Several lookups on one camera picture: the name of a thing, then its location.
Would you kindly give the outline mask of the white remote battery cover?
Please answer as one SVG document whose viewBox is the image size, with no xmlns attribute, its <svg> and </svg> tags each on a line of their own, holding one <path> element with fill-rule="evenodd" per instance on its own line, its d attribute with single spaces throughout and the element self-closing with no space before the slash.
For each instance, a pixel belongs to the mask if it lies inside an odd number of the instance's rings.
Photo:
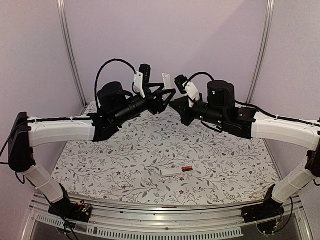
<svg viewBox="0 0 320 240">
<path fill-rule="evenodd" d="M 168 73 L 162 73 L 162 80 L 164 83 L 164 89 L 169 90 L 172 89 L 171 76 Z"/>
</svg>

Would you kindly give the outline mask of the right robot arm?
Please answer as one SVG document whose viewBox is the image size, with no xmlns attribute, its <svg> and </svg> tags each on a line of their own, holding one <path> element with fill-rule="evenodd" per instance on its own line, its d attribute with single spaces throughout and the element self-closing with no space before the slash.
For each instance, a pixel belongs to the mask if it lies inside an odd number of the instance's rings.
<svg viewBox="0 0 320 240">
<path fill-rule="evenodd" d="M 215 132 L 226 132 L 243 139 L 267 139 L 301 146 L 307 149 L 305 160 L 283 180 L 270 187 L 265 202 L 259 206 L 262 218 L 269 218 L 289 197 L 320 176 L 320 124 L 315 120 L 300 120 L 272 115 L 257 106 L 242 103 L 237 107 L 235 87 L 224 80 L 207 84 L 207 101 L 203 101 L 194 83 L 185 76 L 175 79 L 183 97 L 170 103 L 189 126 L 194 120 L 211 124 Z"/>
</svg>

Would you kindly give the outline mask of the white remote control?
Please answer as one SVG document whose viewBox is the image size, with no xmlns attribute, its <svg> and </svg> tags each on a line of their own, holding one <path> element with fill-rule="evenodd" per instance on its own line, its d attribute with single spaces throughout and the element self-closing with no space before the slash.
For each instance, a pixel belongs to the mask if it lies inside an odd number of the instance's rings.
<svg viewBox="0 0 320 240">
<path fill-rule="evenodd" d="M 173 176 L 178 176 L 178 175 L 183 175 L 183 174 L 190 174 L 195 171 L 193 168 L 193 172 L 182 172 L 183 167 L 175 167 L 175 168 L 168 168 L 160 171 L 160 176 L 162 178 L 168 178 L 168 177 L 173 177 Z"/>
</svg>

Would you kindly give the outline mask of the red black battery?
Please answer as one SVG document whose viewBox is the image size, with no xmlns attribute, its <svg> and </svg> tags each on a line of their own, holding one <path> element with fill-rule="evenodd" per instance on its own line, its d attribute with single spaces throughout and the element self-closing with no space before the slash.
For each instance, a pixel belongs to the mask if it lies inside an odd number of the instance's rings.
<svg viewBox="0 0 320 240">
<path fill-rule="evenodd" d="M 182 170 L 193 170 L 193 167 L 192 166 L 186 166 L 186 167 L 183 167 Z"/>
</svg>

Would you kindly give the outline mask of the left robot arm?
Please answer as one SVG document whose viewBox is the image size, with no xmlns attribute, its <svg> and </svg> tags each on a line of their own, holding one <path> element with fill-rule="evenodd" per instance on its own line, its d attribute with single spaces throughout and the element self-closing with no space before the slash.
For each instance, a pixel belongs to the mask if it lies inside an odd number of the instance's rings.
<svg viewBox="0 0 320 240">
<path fill-rule="evenodd" d="M 143 93 L 133 95 L 120 82 L 107 83 L 97 93 L 100 103 L 97 112 L 82 116 L 37 118 L 20 112 L 7 140 L 10 169 L 26 177 L 63 217 L 70 217 L 74 205 L 64 188 L 36 163 L 33 148 L 58 142 L 106 141 L 141 113 L 162 113 L 176 93 L 175 89 L 165 89 L 162 83 L 147 83 L 142 90 Z"/>
</svg>

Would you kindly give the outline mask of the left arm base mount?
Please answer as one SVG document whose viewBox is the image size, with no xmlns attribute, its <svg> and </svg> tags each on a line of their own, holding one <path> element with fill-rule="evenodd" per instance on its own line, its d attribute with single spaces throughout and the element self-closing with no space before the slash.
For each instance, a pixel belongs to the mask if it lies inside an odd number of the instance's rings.
<svg viewBox="0 0 320 240">
<path fill-rule="evenodd" d="M 63 220 L 74 220 L 88 223 L 92 215 L 92 205 L 85 203 L 84 200 L 73 203 L 68 193 L 63 190 L 62 199 L 56 203 L 49 202 L 48 212 L 52 215 L 61 217 Z"/>
</svg>

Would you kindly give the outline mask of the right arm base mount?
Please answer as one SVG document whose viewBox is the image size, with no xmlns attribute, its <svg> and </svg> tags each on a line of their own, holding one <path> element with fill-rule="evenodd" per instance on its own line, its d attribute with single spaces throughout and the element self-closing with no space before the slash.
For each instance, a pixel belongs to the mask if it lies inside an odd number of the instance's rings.
<svg viewBox="0 0 320 240">
<path fill-rule="evenodd" d="M 283 203 L 279 203 L 272 199 L 272 192 L 275 186 L 276 185 L 273 184 L 267 190 L 262 203 L 246 206 L 241 209 L 241 217 L 244 219 L 245 223 L 265 220 L 285 213 Z"/>
</svg>

